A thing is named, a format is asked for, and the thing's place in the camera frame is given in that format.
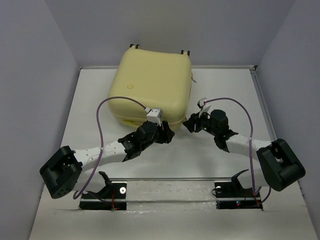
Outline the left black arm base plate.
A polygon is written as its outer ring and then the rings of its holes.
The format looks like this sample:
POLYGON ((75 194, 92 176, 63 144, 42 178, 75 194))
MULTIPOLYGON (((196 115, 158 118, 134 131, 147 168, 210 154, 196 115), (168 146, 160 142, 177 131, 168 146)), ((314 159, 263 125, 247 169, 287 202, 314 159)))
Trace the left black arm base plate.
POLYGON ((125 211, 127 209, 127 182, 112 181, 99 192, 83 193, 79 208, 90 211, 125 211))

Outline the yellow hard-shell suitcase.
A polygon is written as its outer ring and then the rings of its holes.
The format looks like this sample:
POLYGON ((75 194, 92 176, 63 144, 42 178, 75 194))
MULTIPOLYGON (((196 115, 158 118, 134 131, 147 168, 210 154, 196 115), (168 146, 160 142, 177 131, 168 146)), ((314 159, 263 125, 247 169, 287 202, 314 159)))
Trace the yellow hard-shell suitcase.
POLYGON ((142 106, 160 108, 161 120, 175 131, 186 119, 192 88, 190 51, 165 53, 131 44, 108 91, 113 116, 129 126, 146 121, 142 106))

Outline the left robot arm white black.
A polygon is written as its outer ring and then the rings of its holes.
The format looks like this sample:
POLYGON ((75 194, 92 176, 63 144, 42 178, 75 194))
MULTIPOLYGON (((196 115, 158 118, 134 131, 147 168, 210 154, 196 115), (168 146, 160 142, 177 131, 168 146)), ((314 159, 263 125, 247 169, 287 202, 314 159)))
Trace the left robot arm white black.
POLYGON ((175 133, 167 121, 161 124, 146 121, 136 131, 106 144, 82 150, 66 145, 59 148, 40 168, 39 173, 52 199, 59 199, 72 191, 94 191, 104 198, 110 194, 107 175, 98 167, 123 163, 137 158, 153 144, 169 144, 175 133))

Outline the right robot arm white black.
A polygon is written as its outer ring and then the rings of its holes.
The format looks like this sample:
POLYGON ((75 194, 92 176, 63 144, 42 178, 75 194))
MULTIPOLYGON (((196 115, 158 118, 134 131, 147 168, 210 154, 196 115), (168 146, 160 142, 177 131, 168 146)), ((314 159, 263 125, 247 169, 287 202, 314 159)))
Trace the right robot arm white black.
POLYGON ((281 192, 306 175, 306 170, 292 148, 284 139, 264 141, 250 139, 233 131, 224 111, 216 109, 210 114, 193 113, 183 125, 190 133, 205 131, 213 136, 216 146, 227 152, 239 154, 259 162, 254 170, 256 187, 270 187, 281 192))

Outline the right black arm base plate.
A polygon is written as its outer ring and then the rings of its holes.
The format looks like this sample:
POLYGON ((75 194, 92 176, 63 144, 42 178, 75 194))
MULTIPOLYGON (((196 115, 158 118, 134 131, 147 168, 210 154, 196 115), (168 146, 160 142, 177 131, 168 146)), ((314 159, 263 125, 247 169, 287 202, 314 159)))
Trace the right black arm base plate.
POLYGON ((263 209, 260 194, 253 196, 250 189, 230 182, 215 182, 211 191, 218 210, 263 209))

